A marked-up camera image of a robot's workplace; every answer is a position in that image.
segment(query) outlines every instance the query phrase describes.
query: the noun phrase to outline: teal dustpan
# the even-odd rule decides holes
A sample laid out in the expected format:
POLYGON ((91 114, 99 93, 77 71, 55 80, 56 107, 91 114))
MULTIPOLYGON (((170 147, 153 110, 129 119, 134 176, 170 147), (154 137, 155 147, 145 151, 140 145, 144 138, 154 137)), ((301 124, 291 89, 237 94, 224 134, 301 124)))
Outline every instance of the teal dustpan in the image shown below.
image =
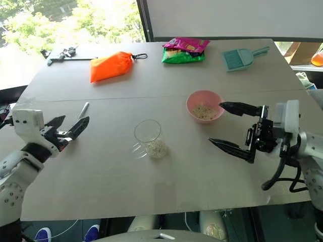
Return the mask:
POLYGON ((247 69, 255 57, 266 55, 269 46, 251 51, 250 49, 234 49, 222 53, 222 58, 227 66, 227 72, 247 69))

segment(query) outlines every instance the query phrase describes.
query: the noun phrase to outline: white wall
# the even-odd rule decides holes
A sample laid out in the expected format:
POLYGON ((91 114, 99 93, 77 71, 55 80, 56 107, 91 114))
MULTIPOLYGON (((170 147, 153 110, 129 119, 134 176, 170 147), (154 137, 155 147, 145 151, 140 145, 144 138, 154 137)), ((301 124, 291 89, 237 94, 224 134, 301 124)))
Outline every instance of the white wall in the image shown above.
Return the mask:
POLYGON ((323 38, 323 0, 147 0, 154 37, 323 38))

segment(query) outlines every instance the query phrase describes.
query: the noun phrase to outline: blue shoe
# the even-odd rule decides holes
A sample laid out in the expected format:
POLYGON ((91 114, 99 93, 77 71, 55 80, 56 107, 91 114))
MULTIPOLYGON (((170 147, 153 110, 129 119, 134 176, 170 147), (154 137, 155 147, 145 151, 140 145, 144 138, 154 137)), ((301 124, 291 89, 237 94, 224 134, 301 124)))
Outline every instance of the blue shoe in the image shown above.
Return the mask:
POLYGON ((98 224, 90 227, 90 229, 85 234, 84 241, 90 242, 90 241, 94 241, 94 240, 98 239, 99 238, 99 228, 100 228, 100 225, 98 225, 98 224))
POLYGON ((51 242, 51 231, 49 228, 41 228, 35 237, 35 240, 39 242, 51 242))

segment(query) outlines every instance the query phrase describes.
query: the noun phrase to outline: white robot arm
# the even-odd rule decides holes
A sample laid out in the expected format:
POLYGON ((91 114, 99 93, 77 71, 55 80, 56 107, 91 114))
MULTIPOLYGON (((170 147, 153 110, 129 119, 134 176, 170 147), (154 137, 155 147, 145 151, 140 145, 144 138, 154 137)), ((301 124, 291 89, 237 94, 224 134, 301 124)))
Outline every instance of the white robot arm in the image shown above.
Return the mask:
POLYGON ((71 140, 76 139, 87 127, 89 117, 80 119, 69 131, 58 132, 65 116, 44 124, 42 111, 13 110, 6 122, 26 146, 0 162, 0 238, 1 241, 20 242, 20 216, 24 194, 28 186, 44 168, 43 163, 57 156, 71 140))
POLYGON ((235 115, 259 116, 259 121, 248 130, 247 150, 228 141, 209 140, 223 151, 249 163, 254 163, 256 150, 272 157, 280 157, 276 173, 261 188, 265 191, 276 182, 290 181, 289 191, 292 193, 309 190, 315 209, 317 239, 323 241, 323 136, 299 133, 299 101, 278 103, 274 121, 267 119, 268 107, 265 105, 256 107, 239 102, 224 102, 220 106, 235 115), (280 178, 285 165, 297 168, 295 178, 280 178), (306 187, 296 189, 298 183, 306 184, 306 187))

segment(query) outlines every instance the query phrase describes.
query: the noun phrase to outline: drawstring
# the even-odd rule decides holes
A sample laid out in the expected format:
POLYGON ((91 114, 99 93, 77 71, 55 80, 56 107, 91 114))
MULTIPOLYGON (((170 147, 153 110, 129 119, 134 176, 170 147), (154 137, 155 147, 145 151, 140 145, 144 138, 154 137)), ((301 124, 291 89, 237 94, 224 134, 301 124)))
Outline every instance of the drawstring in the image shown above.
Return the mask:
POLYGON ((148 55, 143 53, 143 54, 137 54, 137 55, 132 55, 132 59, 147 59, 148 55))

